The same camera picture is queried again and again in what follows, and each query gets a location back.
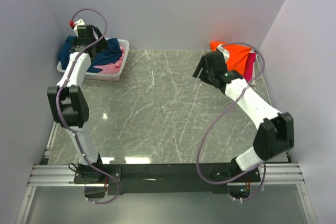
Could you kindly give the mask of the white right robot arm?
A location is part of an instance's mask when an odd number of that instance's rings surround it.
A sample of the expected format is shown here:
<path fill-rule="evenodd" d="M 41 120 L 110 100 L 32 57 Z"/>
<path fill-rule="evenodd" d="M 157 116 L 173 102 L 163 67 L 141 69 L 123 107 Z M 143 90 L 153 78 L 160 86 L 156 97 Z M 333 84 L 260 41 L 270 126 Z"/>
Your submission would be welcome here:
<path fill-rule="evenodd" d="M 232 159 L 230 175 L 241 182 L 249 170 L 294 146 L 293 117 L 281 113 L 262 99 L 236 70 L 229 71 L 224 55 L 212 51 L 203 55 L 193 73 L 194 78 L 219 89 L 232 99 L 251 119 L 257 133 L 253 144 Z"/>

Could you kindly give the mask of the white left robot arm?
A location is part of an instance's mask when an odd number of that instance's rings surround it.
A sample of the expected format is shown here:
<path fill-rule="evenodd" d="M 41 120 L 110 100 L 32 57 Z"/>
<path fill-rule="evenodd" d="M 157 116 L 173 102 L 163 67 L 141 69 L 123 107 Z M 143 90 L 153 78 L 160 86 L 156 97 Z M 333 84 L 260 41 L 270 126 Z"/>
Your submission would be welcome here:
<path fill-rule="evenodd" d="M 69 63 L 60 81 L 47 89 L 47 98 L 54 121 L 70 135 L 79 154 L 77 173 L 86 173 L 91 182 L 99 183 L 104 179 L 105 170 L 99 152 L 85 133 L 89 107 L 81 86 L 92 61 L 108 48 L 108 43 L 105 33 L 97 27 L 70 24 L 77 37 L 70 48 Z"/>

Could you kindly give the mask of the navy blue t shirt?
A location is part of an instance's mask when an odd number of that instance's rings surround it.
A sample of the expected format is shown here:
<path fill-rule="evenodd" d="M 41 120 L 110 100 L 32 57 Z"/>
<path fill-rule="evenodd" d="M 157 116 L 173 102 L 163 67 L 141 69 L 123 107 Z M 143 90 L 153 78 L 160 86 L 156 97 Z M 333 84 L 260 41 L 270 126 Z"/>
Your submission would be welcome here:
<path fill-rule="evenodd" d="M 61 47 L 60 53 L 58 54 L 58 61 L 61 63 L 61 67 L 65 70 L 69 63 L 70 49 L 72 42 L 76 36 L 68 36 L 64 44 Z M 87 72 L 98 73 L 98 70 L 94 69 L 94 66 L 107 65 L 110 63 L 115 63 L 121 57 L 121 47 L 116 38 L 111 38 L 107 40 L 109 47 L 101 53 L 97 54 L 94 58 L 91 66 L 88 68 Z"/>

